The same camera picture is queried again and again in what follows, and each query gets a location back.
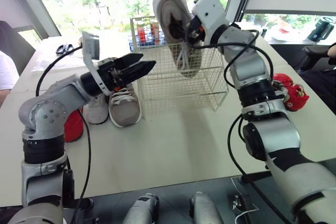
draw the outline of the white table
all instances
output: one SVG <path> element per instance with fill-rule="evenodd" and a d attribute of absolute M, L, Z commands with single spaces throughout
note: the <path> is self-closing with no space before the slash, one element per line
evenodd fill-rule
<path fill-rule="evenodd" d="M 22 72 L 20 79 L 17 81 L 16 85 L 12 89 L 12 93 L 17 92 L 29 92 L 29 91 L 35 91 L 36 84 L 41 76 L 40 71 L 32 71 L 34 69 L 34 66 L 36 64 L 36 60 L 38 59 L 40 54 L 46 54 L 49 52 L 50 54 L 55 54 L 56 48 L 60 45 L 61 41 L 63 41 L 60 37 L 54 37 L 49 38 L 46 40 L 43 40 L 41 42 L 41 45 L 37 49 L 34 55 L 32 56 L 31 60 L 29 61 L 27 67 Z M 101 59 L 107 58 L 107 57 L 121 57 L 125 54 L 129 53 L 129 46 L 128 44 L 116 42 L 119 47 L 117 50 L 113 50 L 113 54 L 110 53 L 110 45 L 108 44 L 107 39 L 103 40 L 102 46 L 101 46 Z M 272 59 L 274 66 L 280 66 L 280 65 L 287 65 L 287 62 L 279 56 L 279 54 L 261 37 L 259 37 L 256 41 L 256 46 L 263 49 Z M 83 74 L 85 72 L 88 72 L 88 69 L 86 67 L 75 67 L 75 68 L 68 68 L 68 69 L 51 69 L 50 72 L 46 75 L 45 79 L 43 80 L 43 83 L 41 85 L 41 90 L 48 89 L 55 81 L 63 79 L 67 76 L 70 76 L 74 73 L 76 74 Z"/>
<path fill-rule="evenodd" d="M 274 60 L 275 72 L 286 73 L 295 82 L 304 83 L 269 45 L 262 39 L 258 40 L 259 43 L 265 44 L 264 50 Z M 84 69 L 53 71 L 54 79 L 46 79 L 49 83 L 42 89 L 46 89 L 51 81 L 66 77 L 70 71 L 74 73 Z M 17 113 L 20 105 L 35 95 L 38 78 L 35 74 L 25 70 L 28 91 L 20 91 L 24 84 L 20 80 L 0 109 L 0 163 L 3 166 L 0 206 L 20 204 L 23 126 Z M 313 161 L 334 158 L 336 118 L 307 84 L 304 87 L 310 99 L 302 110 L 290 113 L 301 133 L 302 153 Z M 216 112 L 210 108 L 166 112 L 124 129 L 115 127 L 109 120 L 101 125 L 90 125 L 92 166 L 85 196 L 238 175 L 239 171 L 229 158 L 226 139 L 228 129 L 240 110 L 237 92 L 230 89 Z M 263 162 L 249 156 L 237 134 L 232 136 L 232 148 L 246 172 L 265 170 Z M 66 151 L 75 174 L 76 197 L 79 197 L 87 171 L 86 135 L 76 142 L 67 143 Z"/>

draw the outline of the white shirt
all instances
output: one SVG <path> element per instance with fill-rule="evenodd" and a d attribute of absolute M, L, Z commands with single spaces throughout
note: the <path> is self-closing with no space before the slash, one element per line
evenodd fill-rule
<path fill-rule="evenodd" d="M 19 74 L 13 60 L 0 51 L 0 90 L 12 89 L 18 79 Z"/>

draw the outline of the scissors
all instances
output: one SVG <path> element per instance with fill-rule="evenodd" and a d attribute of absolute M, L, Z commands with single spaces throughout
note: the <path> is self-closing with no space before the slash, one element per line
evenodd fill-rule
<path fill-rule="evenodd" d="M 63 44 L 63 45 L 60 45 L 56 49 L 56 54 L 57 55 L 62 55 L 62 54 L 65 54 L 66 52 L 69 52 L 71 50 L 73 50 L 73 45 L 72 44 Z"/>

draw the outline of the white sneaker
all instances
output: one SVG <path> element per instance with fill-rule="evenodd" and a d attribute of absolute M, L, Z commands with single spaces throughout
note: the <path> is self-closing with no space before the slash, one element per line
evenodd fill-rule
<path fill-rule="evenodd" d="M 109 116 L 109 108 L 104 94 L 100 94 L 89 102 L 87 120 L 91 124 L 101 124 Z"/>
<path fill-rule="evenodd" d="M 120 128 L 139 122 L 142 111 L 138 96 L 131 83 L 110 95 L 109 114 L 112 123 Z"/>
<path fill-rule="evenodd" d="M 186 0 L 153 0 L 153 10 L 166 42 L 176 44 L 169 49 L 177 69 L 186 77 L 194 77 L 202 64 L 202 51 L 188 48 L 183 40 L 191 20 Z"/>

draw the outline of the gray sneaker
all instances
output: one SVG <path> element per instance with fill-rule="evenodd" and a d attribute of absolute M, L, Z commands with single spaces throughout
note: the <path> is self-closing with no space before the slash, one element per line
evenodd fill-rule
<path fill-rule="evenodd" d="M 202 64 L 202 51 L 188 48 L 183 41 L 191 20 L 186 0 L 153 0 L 153 10 L 160 22 L 176 68 L 186 77 L 194 77 Z"/>
<path fill-rule="evenodd" d="M 112 123 L 117 127 L 123 128 L 139 122 L 142 112 L 131 83 L 110 95 L 109 114 Z"/>

